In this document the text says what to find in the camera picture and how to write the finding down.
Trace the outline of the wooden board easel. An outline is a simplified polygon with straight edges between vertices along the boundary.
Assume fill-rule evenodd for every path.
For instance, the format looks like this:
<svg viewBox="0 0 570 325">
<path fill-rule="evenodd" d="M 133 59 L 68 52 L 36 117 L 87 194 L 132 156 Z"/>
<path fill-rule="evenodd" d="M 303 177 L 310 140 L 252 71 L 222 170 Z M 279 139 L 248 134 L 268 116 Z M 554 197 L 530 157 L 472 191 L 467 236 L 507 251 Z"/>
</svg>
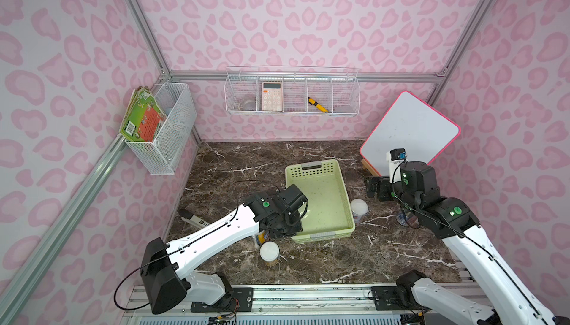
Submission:
<svg viewBox="0 0 570 325">
<path fill-rule="evenodd" d="M 368 163 L 368 161 L 366 161 L 365 159 L 361 159 L 361 163 L 362 166 L 368 171 L 370 172 L 371 175 L 373 175 L 374 177 L 379 177 L 380 174 L 371 166 L 371 164 Z"/>
</svg>

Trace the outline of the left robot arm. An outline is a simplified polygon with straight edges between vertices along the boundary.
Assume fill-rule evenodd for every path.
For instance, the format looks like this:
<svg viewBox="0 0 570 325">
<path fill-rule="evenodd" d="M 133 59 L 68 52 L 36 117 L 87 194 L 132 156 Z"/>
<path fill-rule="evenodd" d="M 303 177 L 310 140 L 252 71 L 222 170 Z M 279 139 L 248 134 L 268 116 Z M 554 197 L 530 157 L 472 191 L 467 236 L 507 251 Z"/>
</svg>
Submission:
<svg viewBox="0 0 570 325">
<path fill-rule="evenodd" d="M 283 191 L 249 196 L 236 210 L 204 229 L 177 240 L 152 240 L 145 248 L 140 277 L 154 315 L 183 301 L 223 309 L 234 293 L 222 273 L 203 274 L 197 268 L 224 249 L 248 237 L 268 232 L 272 239 L 292 237 L 302 230 L 309 200 L 295 185 Z"/>
</svg>

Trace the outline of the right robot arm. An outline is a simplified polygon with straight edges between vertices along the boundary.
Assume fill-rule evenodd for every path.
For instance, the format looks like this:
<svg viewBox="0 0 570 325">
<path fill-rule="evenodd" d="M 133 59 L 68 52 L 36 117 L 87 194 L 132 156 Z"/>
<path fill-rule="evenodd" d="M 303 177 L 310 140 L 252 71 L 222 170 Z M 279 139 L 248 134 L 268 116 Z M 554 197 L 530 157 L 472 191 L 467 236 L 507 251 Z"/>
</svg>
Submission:
<svg viewBox="0 0 570 325">
<path fill-rule="evenodd" d="M 506 263 L 475 213 L 455 197 L 443 197 L 435 170 L 423 162 L 392 160 L 383 177 L 365 179 L 368 197 L 396 200 L 403 215 L 433 232 L 456 255 L 485 293 L 485 306 L 437 285 L 412 270 L 396 281 L 392 304 L 431 310 L 455 324 L 568 324 L 537 299 Z"/>
</svg>

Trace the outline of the green plastic basket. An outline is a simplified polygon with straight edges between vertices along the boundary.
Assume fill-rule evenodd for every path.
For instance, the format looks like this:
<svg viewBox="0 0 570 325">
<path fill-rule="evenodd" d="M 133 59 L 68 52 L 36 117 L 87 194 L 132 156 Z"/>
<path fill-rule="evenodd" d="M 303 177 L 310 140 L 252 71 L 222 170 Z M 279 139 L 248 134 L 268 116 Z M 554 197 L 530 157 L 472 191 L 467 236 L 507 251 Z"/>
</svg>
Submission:
<svg viewBox="0 0 570 325">
<path fill-rule="evenodd" d="M 338 160 L 291 165 L 285 169 L 286 186 L 295 185 L 309 201 L 303 230 L 292 239 L 312 243 L 350 237 L 355 229 L 350 201 Z"/>
</svg>

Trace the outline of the clear jar blue lid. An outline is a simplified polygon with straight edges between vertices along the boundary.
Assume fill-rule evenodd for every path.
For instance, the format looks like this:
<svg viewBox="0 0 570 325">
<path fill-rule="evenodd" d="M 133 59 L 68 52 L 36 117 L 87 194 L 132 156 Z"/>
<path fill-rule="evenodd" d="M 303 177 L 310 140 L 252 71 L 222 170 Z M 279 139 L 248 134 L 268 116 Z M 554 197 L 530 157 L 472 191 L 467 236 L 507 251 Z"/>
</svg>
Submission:
<svg viewBox="0 0 570 325">
<path fill-rule="evenodd" d="M 401 208 L 398 215 L 396 215 L 396 220 L 403 227 L 411 227 L 412 229 L 420 227 L 418 217 L 409 208 Z"/>
</svg>

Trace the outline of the grey stapler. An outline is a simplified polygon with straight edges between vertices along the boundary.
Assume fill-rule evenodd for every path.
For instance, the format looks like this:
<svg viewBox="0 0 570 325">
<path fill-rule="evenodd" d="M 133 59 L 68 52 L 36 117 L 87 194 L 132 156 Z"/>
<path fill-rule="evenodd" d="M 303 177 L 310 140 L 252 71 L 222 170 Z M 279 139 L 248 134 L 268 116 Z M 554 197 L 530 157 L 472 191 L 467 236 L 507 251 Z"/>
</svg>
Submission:
<svg viewBox="0 0 570 325">
<path fill-rule="evenodd" d="M 182 221 L 192 225 L 193 227 L 203 229 L 209 226 L 208 222 L 206 222 L 204 219 L 200 218 L 199 216 L 195 215 L 193 212 L 191 212 L 188 209 L 179 210 L 178 215 L 180 216 Z"/>
</svg>

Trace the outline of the white board pink frame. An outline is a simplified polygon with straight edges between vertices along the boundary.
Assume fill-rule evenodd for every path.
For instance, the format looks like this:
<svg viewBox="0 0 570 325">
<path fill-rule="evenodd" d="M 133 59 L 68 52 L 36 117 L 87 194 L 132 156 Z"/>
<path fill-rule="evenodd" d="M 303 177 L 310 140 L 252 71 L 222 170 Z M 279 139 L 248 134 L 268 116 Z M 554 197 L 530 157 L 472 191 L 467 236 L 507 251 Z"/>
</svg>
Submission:
<svg viewBox="0 0 570 325">
<path fill-rule="evenodd" d="M 403 148 L 409 161 L 431 163 L 460 135 L 461 128 L 413 95 L 402 92 L 360 148 L 360 154 L 381 176 L 396 168 L 390 151 Z"/>
</svg>

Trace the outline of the green red booklet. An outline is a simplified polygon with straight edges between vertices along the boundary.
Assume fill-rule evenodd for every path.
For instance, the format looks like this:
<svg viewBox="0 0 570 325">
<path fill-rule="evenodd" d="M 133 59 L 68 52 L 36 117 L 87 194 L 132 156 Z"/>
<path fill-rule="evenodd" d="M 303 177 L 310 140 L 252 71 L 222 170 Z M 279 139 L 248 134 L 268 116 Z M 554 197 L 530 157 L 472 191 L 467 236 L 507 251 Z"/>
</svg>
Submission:
<svg viewBox="0 0 570 325">
<path fill-rule="evenodd" d="M 166 118 L 150 89 L 140 86 L 132 94 L 119 132 L 129 142 L 153 142 Z"/>
</svg>

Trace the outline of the pink can white lid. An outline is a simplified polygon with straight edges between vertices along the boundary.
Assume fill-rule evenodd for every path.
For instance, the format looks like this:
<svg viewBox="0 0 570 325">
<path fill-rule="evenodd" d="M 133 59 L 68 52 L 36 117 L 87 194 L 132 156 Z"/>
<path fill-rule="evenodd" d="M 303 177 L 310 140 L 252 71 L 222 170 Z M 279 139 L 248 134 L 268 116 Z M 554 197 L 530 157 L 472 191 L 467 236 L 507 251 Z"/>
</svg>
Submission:
<svg viewBox="0 0 570 325">
<path fill-rule="evenodd" d="M 368 204 L 362 199 L 354 199 L 350 202 L 350 209 L 353 215 L 354 224 L 360 225 L 364 217 L 369 212 Z"/>
</svg>

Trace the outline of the white mesh wall basket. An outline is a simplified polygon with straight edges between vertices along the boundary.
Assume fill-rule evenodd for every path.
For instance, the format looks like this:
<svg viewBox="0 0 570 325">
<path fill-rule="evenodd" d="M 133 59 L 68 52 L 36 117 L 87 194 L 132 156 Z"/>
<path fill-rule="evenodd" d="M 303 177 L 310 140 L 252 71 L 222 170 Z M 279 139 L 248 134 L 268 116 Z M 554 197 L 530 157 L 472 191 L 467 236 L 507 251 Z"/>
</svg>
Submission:
<svg viewBox="0 0 570 325">
<path fill-rule="evenodd" d="M 153 142 L 129 142 L 126 138 L 125 142 L 151 175 L 173 175 L 190 138 L 197 111 L 185 83 L 163 83 L 152 94 L 167 116 L 165 123 Z"/>
</svg>

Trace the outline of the short orange can white lid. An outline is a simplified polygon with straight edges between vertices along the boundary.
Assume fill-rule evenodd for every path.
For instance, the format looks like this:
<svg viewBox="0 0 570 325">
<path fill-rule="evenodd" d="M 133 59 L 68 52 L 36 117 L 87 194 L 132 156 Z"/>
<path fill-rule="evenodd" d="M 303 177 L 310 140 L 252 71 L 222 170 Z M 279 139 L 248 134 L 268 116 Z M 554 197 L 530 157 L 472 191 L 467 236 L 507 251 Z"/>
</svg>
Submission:
<svg viewBox="0 0 570 325">
<path fill-rule="evenodd" d="M 265 264 L 273 267 L 279 263 L 280 249 L 277 243 L 267 241 L 260 248 L 260 256 Z"/>
</svg>

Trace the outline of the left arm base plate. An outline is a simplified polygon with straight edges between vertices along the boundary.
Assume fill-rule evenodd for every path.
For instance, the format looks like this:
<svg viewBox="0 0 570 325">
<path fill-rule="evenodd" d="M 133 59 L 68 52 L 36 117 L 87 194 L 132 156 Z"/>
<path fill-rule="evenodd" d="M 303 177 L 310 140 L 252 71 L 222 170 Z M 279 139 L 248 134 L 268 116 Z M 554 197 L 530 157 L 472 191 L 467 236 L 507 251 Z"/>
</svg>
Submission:
<svg viewBox="0 0 570 325">
<path fill-rule="evenodd" d="M 250 313 L 254 300 L 254 289 L 252 287 L 233 288 L 232 291 L 224 295 L 213 305 L 193 302 L 191 304 L 192 313 Z"/>
</svg>

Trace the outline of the pink calculator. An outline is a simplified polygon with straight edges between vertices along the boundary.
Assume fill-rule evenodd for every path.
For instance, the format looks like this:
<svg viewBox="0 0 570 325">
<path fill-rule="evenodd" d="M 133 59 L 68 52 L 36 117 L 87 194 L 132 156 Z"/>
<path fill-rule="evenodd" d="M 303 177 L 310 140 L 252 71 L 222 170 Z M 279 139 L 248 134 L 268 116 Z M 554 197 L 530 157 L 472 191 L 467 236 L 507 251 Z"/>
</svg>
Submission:
<svg viewBox="0 0 570 325">
<path fill-rule="evenodd" d="M 283 89 L 281 82 L 262 82 L 262 111 L 283 111 Z"/>
</svg>

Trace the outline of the yellow utility knife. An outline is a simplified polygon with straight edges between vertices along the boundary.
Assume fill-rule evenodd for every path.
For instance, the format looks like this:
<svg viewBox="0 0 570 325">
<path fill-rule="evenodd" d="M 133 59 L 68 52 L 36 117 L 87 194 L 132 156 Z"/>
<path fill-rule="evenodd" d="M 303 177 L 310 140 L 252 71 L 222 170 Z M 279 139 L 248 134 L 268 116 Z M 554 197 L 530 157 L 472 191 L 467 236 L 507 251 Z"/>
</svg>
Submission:
<svg viewBox="0 0 570 325">
<path fill-rule="evenodd" d="M 315 108 L 317 108 L 320 112 L 327 114 L 329 111 L 320 103 L 318 103 L 317 101 L 315 101 L 314 99 L 312 99 L 311 97 L 307 98 L 307 102 L 314 106 Z"/>
</svg>

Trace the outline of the clear tape roll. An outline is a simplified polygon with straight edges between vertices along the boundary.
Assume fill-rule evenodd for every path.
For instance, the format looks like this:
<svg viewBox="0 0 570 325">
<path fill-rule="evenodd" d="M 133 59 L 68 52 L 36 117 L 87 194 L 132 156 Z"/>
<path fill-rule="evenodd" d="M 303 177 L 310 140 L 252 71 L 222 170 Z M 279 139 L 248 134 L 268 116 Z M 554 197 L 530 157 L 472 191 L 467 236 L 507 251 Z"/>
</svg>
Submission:
<svg viewBox="0 0 570 325">
<path fill-rule="evenodd" d="M 255 99 L 245 99 L 240 103 L 239 109 L 241 111 L 257 111 L 257 102 Z"/>
</svg>

